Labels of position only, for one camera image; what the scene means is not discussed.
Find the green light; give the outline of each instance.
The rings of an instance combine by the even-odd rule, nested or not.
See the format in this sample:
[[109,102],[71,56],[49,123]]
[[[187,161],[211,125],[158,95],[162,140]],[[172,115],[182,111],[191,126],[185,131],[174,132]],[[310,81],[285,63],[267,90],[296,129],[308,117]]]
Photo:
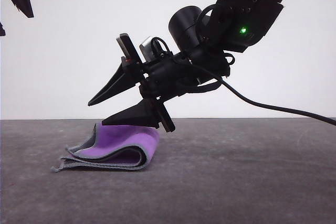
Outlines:
[[240,34],[245,34],[247,32],[247,28],[246,27],[242,27],[239,31]]

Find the cable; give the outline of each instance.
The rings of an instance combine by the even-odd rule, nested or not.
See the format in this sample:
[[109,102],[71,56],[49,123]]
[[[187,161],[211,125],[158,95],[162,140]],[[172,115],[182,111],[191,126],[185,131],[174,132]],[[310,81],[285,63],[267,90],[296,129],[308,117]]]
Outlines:
[[152,40],[151,40],[151,48],[152,48],[152,51],[154,52],[154,41],[155,40],[158,40],[158,41],[161,41],[161,43],[164,45],[164,47],[166,48],[166,50],[167,50],[167,52],[169,52],[170,50],[169,50],[169,47],[168,47],[168,45],[167,45],[167,43],[163,40],[163,39],[161,39],[161,38],[159,38],[159,37],[154,37],[154,38],[152,38]]
[[307,112],[307,111],[295,110],[295,109],[289,109],[289,108],[283,108],[283,107],[278,107],[278,106],[273,106],[273,105],[267,105],[267,104],[263,104],[263,103],[252,101],[252,100],[246,98],[245,96],[243,96],[242,94],[240,94],[237,90],[235,90],[227,82],[225,82],[221,77],[219,77],[216,74],[208,71],[207,69],[202,68],[202,67],[197,66],[197,65],[194,65],[194,64],[190,64],[189,65],[189,64],[179,63],[179,62],[175,61],[174,59],[173,59],[173,61],[176,64],[185,65],[185,66],[189,66],[189,67],[192,67],[192,68],[196,68],[196,69],[198,69],[200,71],[203,71],[204,73],[207,73],[208,75],[210,75],[211,77],[213,77],[214,79],[216,79],[217,81],[219,81],[222,85],[224,85],[225,87],[227,87],[233,94],[235,94],[236,96],[238,96],[240,99],[242,99],[243,101],[245,101],[245,102],[247,102],[249,104],[252,104],[254,106],[261,107],[261,108],[264,108],[264,109],[269,109],[269,110],[277,110],[277,111],[282,111],[282,112],[287,112],[287,113],[292,113],[292,114],[297,114],[297,115],[308,116],[310,118],[314,118],[314,119],[320,120],[322,122],[326,122],[326,123],[329,123],[329,124],[332,124],[332,125],[336,126],[336,120],[333,120],[331,118],[327,118],[325,116],[317,115],[317,114],[310,113],[310,112]]

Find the gray floor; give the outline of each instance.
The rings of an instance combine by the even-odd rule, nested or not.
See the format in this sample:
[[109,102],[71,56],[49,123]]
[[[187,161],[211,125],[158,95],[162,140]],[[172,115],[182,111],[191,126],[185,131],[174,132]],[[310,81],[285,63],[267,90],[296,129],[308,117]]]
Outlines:
[[177,119],[139,172],[51,173],[97,120],[2,121],[2,223],[336,223],[336,127]]

